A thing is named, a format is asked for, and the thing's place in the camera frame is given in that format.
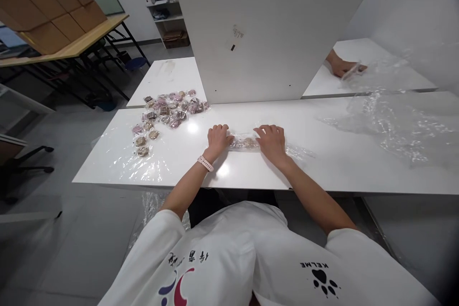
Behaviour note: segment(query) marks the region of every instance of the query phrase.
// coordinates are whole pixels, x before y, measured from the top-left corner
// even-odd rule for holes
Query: white table
[[[361,61],[370,65],[376,61],[394,61],[395,57],[369,38],[336,42],[333,47],[339,57],[346,61]],[[396,75],[380,74],[379,86],[388,90],[431,89],[436,86],[409,66],[395,69]],[[334,76],[325,62],[307,87],[303,98],[330,97],[335,95],[351,96],[355,91],[348,88],[340,78]]]
[[[459,99],[448,92],[389,95],[415,98],[410,104],[430,110],[459,125]],[[235,133],[250,132],[261,123],[285,128],[287,141],[313,151],[305,171],[327,191],[400,194],[459,194],[459,174],[440,167],[410,169],[367,135],[339,131],[317,120],[346,113],[350,98],[218,104],[193,115],[172,130],[161,124],[148,158],[134,155],[131,128],[143,109],[119,110],[73,182],[135,189],[175,186],[207,146],[213,124],[228,124]],[[259,153],[229,152],[216,163],[203,186],[218,188],[288,189],[289,184]]]
[[[143,108],[146,96],[156,98],[160,94],[194,89],[196,97],[206,100],[201,77],[194,57],[153,62],[143,77],[126,108]]]

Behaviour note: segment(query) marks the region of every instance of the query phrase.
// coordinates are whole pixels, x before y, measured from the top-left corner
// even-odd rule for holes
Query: another person's hand
[[[351,70],[356,65],[357,62],[349,62],[339,59],[334,59],[331,63],[331,70],[333,74],[337,77],[343,77],[347,72]],[[359,72],[363,72],[367,69],[367,66],[360,65]]]
[[[284,129],[275,125],[262,125],[254,128],[260,136],[256,138],[264,156],[278,169],[288,163],[289,157],[285,153]]]
[[[209,129],[207,138],[209,140],[209,147],[206,148],[202,156],[210,163],[213,164],[216,159],[223,153],[223,151],[233,141],[234,136],[226,136],[226,132],[229,129],[228,125],[214,125]]]

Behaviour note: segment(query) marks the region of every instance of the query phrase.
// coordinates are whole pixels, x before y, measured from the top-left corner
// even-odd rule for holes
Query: white partition
[[[180,0],[210,103],[300,99],[362,0]]]

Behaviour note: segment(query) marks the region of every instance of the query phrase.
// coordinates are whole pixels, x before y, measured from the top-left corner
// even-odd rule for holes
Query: wooden table
[[[26,70],[29,74],[31,74],[36,79],[44,82],[49,87],[54,88],[55,90],[59,90],[62,87],[66,92],[71,94],[73,97],[81,101],[82,103],[86,104],[90,108],[94,109],[94,106],[89,104],[86,100],[82,99],[80,96],[75,94],[70,86],[66,84],[63,80],[60,80],[56,75],[53,75],[50,72],[50,69],[47,67],[43,67],[40,65],[41,63],[50,62],[55,67],[58,68],[60,73],[68,74],[68,70],[72,69],[75,74],[85,74],[98,84],[98,87],[102,88],[108,94],[110,93],[109,89],[106,88],[95,76],[92,75],[93,71],[96,71],[98,76],[102,77],[109,83],[120,95],[122,95],[126,100],[130,100],[128,96],[124,94],[124,92],[104,73],[102,70],[97,66],[94,65],[93,62],[87,57],[84,52],[89,49],[92,45],[94,45],[98,40],[107,36],[111,31],[115,30],[119,25],[122,25],[123,28],[126,30],[128,37],[123,37],[121,39],[108,39],[107,41],[113,47],[113,49],[119,53],[119,50],[116,48],[114,43],[116,42],[124,42],[124,41],[132,41],[134,45],[139,50],[140,54],[147,60],[147,64],[150,66],[148,59],[146,58],[145,54],[135,41],[134,37],[132,36],[131,32],[127,28],[124,20],[128,18],[129,15],[126,13],[116,14],[113,16],[109,16],[106,21],[96,26],[90,32],[84,34],[76,41],[70,43],[65,48],[61,49],[55,54],[50,55],[42,55],[38,57],[21,57],[21,58],[9,58],[0,60],[0,68],[2,67],[14,67],[20,66],[23,70]],[[80,58],[83,62],[83,66],[81,66],[76,59]],[[70,66],[69,68],[63,68],[60,63],[57,61],[65,61],[66,64]],[[91,91],[91,89],[84,85],[83,81],[79,78],[78,82],[82,84],[86,89]]]
[[[115,29],[128,17],[129,15],[126,13],[110,16],[102,24],[99,24],[90,32],[85,33],[83,36],[78,38],[76,41],[70,43],[65,48],[62,48],[57,53],[51,55],[42,55],[38,57],[12,57],[9,59],[0,60],[0,68],[22,66],[39,62],[48,62],[54,60],[63,60],[67,58],[79,57],[86,49],[88,49],[90,46],[92,46],[95,42],[104,37],[110,31]]]

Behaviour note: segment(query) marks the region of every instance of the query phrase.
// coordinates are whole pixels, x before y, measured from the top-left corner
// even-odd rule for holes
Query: right hand
[[[285,153],[285,136],[284,129],[275,125],[262,125],[254,128],[254,131],[260,136],[256,138],[260,144],[260,149],[264,156],[278,169],[288,161],[288,155]]]

